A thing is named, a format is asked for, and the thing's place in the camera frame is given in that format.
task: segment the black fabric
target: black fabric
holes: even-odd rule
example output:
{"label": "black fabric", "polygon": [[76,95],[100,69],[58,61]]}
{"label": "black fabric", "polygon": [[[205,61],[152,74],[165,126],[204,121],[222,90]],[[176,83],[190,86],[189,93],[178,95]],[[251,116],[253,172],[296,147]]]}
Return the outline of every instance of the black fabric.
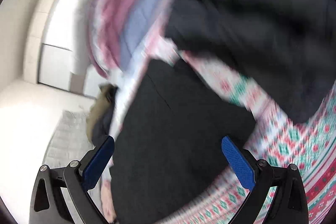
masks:
{"label": "black fabric", "polygon": [[221,100],[183,60],[152,60],[115,143],[119,223],[154,223],[197,197],[227,166],[222,138],[244,144],[254,126],[250,112]]}
{"label": "black fabric", "polygon": [[165,35],[253,77],[294,123],[336,79],[335,0],[175,0]]}
{"label": "black fabric", "polygon": [[104,113],[102,117],[96,122],[92,130],[92,143],[97,146],[101,143],[101,140],[105,138],[110,132],[110,126],[112,122],[112,117],[114,113],[115,106],[115,96],[118,88],[110,88],[106,93],[107,100],[111,103],[110,107]]}

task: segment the patterned fabric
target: patterned fabric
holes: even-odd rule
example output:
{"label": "patterned fabric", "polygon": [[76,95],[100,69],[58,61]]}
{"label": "patterned fabric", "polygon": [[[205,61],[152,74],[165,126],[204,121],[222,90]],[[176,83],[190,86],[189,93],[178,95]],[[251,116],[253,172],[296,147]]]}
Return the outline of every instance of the patterned fabric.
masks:
{"label": "patterned fabric", "polygon": [[[176,46],[161,36],[164,21],[162,15],[146,36],[142,62],[137,64],[136,73],[125,83],[123,100],[116,104],[110,135],[117,138],[148,60],[157,58],[173,64],[182,57],[221,98],[253,113],[258,123],[245,148],[256,159],[265,158],[274,166],[298,165],[307,194],[310,224],[320,223],[336,198],[336,85],[314,117],[305,124],[294,126],[253,79],[240,75],[211,56],[196,58],[189,52],[177,54]],[[274,193],[273,187],[255,223],[262,223]],[[248,190],[241,187],[232,170],[227,168],[202,195],[160,223],[226,224],[247,194]]]}

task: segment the bed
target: bed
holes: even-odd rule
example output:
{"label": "bed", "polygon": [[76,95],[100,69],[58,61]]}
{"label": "bed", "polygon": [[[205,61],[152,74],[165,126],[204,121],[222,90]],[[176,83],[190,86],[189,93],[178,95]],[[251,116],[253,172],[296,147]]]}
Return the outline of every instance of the bed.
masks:
{"label": "bed", "polygon": [[[320,223],[336,198],[336,86],[333,86],[317,113],[307,123],[293,125],[285,112],[253,79],[240,75],[214,56],[196,57],[190,52],[178,52],[173,41],[163,37],[163,26],[172,0],[158,2],[155,20],[132,51],[125,69],[121,64],[121,55],[117,56],[115,49],[108,49],[110,56],[99,56],[99,51],[95,52],[96,45],[101,45],[97,42],[101,39],[99,29],[103,29],[102,25],[109,20],[109,16],[104,13],[104,9],[108,10],[109,7],[107,5],[104,8],[104,1],[79,1],[75,38],[81,43],[74,51],[72,70],[75,74],[81,74],[90,63],[94,63],[100,75],[109,79],[114,77],[111,68],[122,68],[123,75],[117,81],[120,90],[115,99],[115,113],[110,127],[110,135],[116,144],[123,119],[149,59],[161,59],[173,64],[182,58],[223,100],[244,106],[252,112],[257,126],[245,148],[255,158],[265,158],[275,166],[284,167],[295,163],[299,167],[308,200],[310,223]],[[109,172],[106,169],[102,176],[102,191],[109,191],[104,189],[104,181],[108,179]],[[270,190],[256,223],[263,221],[274,191]],[[247,194],[248,191],[240,186],[233,172],[227,169],[199,198],[160,223],[228,223]],[[103,199],[102,206],[108,218],[111,202]]]}

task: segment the floor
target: floor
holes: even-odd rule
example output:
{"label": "floor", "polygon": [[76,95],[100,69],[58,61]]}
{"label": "floor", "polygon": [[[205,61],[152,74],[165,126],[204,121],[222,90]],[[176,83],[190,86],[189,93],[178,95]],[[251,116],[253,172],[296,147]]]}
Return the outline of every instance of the floor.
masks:
{"label": "floor", "polygon": [[27,224],[36,174],[63,110],[88,111],[93,100],[16,80],[0,93],[0,196]]}

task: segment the cabinet door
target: cabinet door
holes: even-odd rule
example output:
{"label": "cabinet door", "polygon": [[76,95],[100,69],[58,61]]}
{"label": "cabinet door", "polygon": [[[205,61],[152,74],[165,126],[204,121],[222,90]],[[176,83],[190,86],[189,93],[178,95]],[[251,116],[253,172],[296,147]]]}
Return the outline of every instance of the cabinet door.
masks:
{"label": "cabinet door", "polygon": [[70,90],[70,50],[43,45],[40,62],[39,83],[62,90]]}

